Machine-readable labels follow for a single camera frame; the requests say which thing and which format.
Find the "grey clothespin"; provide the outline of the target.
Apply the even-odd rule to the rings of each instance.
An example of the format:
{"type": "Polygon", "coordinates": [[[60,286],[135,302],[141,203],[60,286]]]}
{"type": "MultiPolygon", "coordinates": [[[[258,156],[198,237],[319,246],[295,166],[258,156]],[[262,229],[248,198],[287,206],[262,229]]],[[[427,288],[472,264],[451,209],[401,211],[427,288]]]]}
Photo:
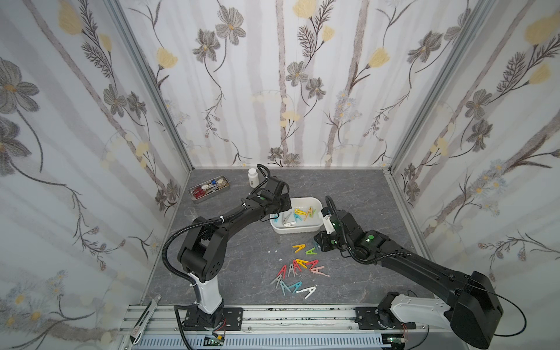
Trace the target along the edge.
{"type": "Polygon", "coordinates": [[[277,288],[277,287],[280,285],[280,283],[281,283],[282,281],[283,281],[283,277],[282,277],[282,275],[280,274],[280,275],[276,276],[276,277],[271,281],[270,285],[274,285],[274,287],[277,288]]]}
{"type": "Polygon", "coordinates": [[[292,216],[291,211],[289,211],[289,212],[287,212],[287,213],[284,214],[284,216],[283,216],[283,221],[282,221],[283,225],[286,225],[286,224],[288,224],[288,223],[290,222],[290,217],[291,217],[291,216],[292,216]]]}
{"type": "Polygon", "coordinates": [[[297,273],[295,272],[295,266],[294,266],[293,263],[289,265],[288,273],[287,273],[287,278],[289,278],[289,277],[291,277],[291,276],[293,276],[293,277],[296,277],[296,276],[297,276],[297,273]]]}

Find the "tan clothespin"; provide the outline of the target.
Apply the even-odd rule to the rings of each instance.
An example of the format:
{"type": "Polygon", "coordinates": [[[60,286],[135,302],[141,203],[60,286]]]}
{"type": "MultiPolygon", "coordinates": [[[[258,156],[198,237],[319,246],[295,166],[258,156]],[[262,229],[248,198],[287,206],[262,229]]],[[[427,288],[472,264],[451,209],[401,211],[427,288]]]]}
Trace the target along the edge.
{"type": "Polygon", "coordinates": [[[306,214],[305,214],[304,220],[313,219],[314,216],[315,216],[315,212],[316,212],[316,209],[314,207],[309,207],[306,214]]]}

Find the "pink clothespin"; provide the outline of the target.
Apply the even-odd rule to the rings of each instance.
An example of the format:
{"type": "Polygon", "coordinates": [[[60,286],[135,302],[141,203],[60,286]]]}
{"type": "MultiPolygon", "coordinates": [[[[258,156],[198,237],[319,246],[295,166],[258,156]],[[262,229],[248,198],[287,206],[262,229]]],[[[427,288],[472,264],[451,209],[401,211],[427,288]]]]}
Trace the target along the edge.
{"type": "Polygon", "coordinates": [[[324,266],[316,266],[313,268],[309,268],[309,271],[312,272],[312,274],[317,274],[317,275],[321,275],[321,276],[326,276],[326,277],[330,277],[330,275],[324,273],[322,271],[322,269],[324,268],[324,266]]]}

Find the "white clothespin bottom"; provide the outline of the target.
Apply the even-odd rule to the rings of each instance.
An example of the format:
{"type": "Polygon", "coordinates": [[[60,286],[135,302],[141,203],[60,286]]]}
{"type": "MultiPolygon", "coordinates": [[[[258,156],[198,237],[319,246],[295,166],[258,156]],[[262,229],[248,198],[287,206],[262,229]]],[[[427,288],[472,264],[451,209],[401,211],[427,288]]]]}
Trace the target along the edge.
{"type": "Polygon", "coordinates": [[[303,289],[298,289],[294,291],[295,294],[304,295],[304,299],[310,298],[316,292],[317,286],[310,286],[303,289]]]}

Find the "red clothespin pile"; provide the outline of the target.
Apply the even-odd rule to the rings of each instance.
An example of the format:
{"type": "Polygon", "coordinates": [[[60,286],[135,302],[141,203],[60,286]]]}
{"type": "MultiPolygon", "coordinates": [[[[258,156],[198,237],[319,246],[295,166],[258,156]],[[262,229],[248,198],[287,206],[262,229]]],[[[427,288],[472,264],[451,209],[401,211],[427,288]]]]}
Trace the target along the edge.
{"type": "Polygon", "coordinates": [[[287,278],[287,265],[283,265],[283,267],[280,269],[280,271],[277,274],[277,277],[281,277],[282,279],[286,279],[287,278]]]}

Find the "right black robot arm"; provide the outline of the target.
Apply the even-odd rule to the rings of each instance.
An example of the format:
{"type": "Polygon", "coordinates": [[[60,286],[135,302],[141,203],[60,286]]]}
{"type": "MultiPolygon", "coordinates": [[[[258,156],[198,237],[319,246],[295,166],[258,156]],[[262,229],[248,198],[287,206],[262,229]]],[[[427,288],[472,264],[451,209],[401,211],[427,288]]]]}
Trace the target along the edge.
{"type": "Polygon", "coordinates": [[[488,349],[504,315],[502,301],[488,276],[465,274],[439,265],[376,230],[364,231],[352,214],[337,209],[330,196],[322,209],[324,230],[314,237],[322,252],[337,249],[344,258],[388,268],[430,291],[433,298],[389,292],[375,307],[358,307],[362,330],[405,329],[412,324],[452,331],[477,349],[488,349]]]}

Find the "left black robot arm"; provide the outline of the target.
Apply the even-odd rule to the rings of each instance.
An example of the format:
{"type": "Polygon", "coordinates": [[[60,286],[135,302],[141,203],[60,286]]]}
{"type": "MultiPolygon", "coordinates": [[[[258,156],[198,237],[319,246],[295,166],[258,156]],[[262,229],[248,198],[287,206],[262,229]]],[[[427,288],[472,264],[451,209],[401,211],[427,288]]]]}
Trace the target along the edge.
{"type": "Polygon", "coordinates": [[[264,180],[236,208],[217,217],[196,218],[191,225],[172,233],[161,250],[165,268],[191,285],[195,303],[175,306],[190,314],[178,319],[179,329],[216,329],[225,323],[224,299],[218,274],[223,268],[228,242],[250,224],[278,217],[292,208],[290,186],[270,170],[257,165],[264,180]]]}

